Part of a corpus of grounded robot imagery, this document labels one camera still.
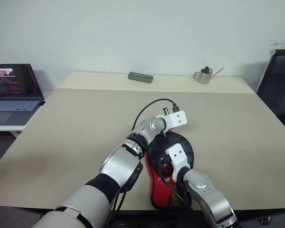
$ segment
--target beige table surface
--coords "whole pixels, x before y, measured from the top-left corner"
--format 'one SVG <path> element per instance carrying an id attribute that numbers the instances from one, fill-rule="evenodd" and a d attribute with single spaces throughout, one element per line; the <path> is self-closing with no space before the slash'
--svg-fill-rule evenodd
<path id="1" fill-rule="evenodd" d="M 0 205 L 54 208 L 97 174 L 139 110 L 161 97 L 186 112 L 188 124 L 175 131 L 233 209 L 285 208 L 285 128 L 256 94 L 88 89 L 53 92 L 8 149 L 0 160 Z M 140 120 L 169 105 L 157 103 Z M 146 169 L 122 209 L 154 209 Z"/>

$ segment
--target white table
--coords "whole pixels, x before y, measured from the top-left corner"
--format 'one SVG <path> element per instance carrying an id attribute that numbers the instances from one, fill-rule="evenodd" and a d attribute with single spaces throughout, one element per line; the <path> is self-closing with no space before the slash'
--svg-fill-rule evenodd
<path id="1" fill-rule="evenodd" d="M 42 92 L 45 101 L 47 101 L 51 92 L 52 91 L 48 91 L 48 90 Z M 41 108 L 41 106 L 37 109 L 37 111 L 32 115 L 32 117 L 29 119 L 29 121 L 25 125 L 20 125 L 20 126 L 0 125 L 0 132 L 10 132 L 11 134 L 13 134 L 17 138 L 19 136 L 18 132 L 22 132 L 27 127 L 27 125 L 30 123 L 30 121 L 39 112 L 40 108 Z"/>
<path id="2" fill-rule="evenodd" d="M 54 208 L 97 175 L 139 110 L 160 97 L 186 112 L 188 124 L 175 132 L 191 143 L 195 169 L 233 209 L 285 208 L 285 128 L 242 78 L 201 85 L 187 76 L 155 76 L 146 84 L 85 72 L 71 73 L 0 160 L 0 205 Z M 169 105 L 154 104 L 140 120 Z M 149 185 L 144 168 L 122 209 L 154 209 Z"/>

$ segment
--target cable connector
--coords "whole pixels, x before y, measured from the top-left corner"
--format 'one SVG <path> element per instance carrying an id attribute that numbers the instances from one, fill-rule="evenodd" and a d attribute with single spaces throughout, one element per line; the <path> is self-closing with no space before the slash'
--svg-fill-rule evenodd
<path id="1" fill-rule="evenodd" d="M 179 112 L 180 111 L 180 108 L 175 104 L 173 103 L 173 108 L 172 108 L 173 112 Z"/>

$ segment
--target floor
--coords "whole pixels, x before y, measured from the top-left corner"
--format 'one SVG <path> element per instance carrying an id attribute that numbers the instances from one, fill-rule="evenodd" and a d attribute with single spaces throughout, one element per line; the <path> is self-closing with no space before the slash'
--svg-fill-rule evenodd
<path id="1" fill-rule="evenodd" d="M 5 151 L 10 147 L 14 140 L 15 137 L 12 135 L 0 135 L 0 158 L 4 155 Z M 30 228 L 39 220 L 40 215 L 38 214 L 10 207 L 0 207 L 0 228 Z M 241 223 L 241 225 L 242 228 L 265 228 L 265 226 L 260 225 L 256 220 L 243 222 Z M 133 228 L 133 226 L 116 227 Z M 272 223 L 267 227 L 285 228 L 285 214 L 274 216 Z"/>

